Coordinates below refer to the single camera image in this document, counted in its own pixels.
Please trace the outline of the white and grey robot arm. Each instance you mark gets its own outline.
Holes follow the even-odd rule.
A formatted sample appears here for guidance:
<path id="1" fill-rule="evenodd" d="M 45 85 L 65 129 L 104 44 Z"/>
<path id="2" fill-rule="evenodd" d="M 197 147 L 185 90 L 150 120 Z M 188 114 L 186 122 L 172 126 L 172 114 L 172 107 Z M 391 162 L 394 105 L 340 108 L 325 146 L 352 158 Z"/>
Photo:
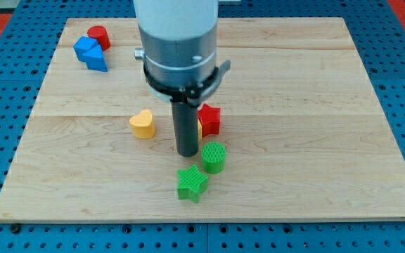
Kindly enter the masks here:
<path id="1" fill-rule="evenodd" d="M 142 48 L 135 57 L 152 90 L 192 108 L 219 87 L 229 60 L 217 66 L 217 0 L 134 0 Z"/>

